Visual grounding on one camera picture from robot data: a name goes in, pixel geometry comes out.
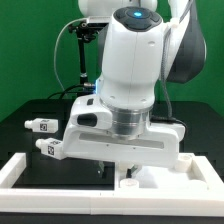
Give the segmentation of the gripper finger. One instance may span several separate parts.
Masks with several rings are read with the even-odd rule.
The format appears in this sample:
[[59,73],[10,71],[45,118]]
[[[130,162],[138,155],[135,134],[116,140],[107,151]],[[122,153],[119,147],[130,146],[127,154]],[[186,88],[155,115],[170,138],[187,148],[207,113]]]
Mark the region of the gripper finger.
[[137,170],[137,165],[133,165],[126,170],[126,178],[132,178],[132,174]]
[[98,173],[99,173],[100,175],[102,175],[102,174],[104,173],[104,168],[105,168],[104,162],[103,162],[103,161],[99,161],[99,162],[98,162],[98,166],[99,166]]

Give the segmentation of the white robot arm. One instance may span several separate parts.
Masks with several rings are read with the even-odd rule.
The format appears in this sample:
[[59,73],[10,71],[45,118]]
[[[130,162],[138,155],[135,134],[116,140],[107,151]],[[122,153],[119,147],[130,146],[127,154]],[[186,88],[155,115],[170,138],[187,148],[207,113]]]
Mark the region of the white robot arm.
[[146,7],[110,17],[96,93],[74,102],[63,137],[68,157],[172,168],[185,127],[154,123],[157,81],[185,83],[203,68],[206,44],[195,0],[169,0],[171,20]]

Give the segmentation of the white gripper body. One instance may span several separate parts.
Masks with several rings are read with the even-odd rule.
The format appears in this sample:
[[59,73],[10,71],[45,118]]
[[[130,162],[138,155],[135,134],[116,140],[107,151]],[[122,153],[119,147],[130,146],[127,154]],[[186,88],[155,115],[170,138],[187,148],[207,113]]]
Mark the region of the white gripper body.
[[113,138],[106,130],[69,123],[63,137],[67,157],[172,168],[184,138],[182,124],[151,123],[135,139]]

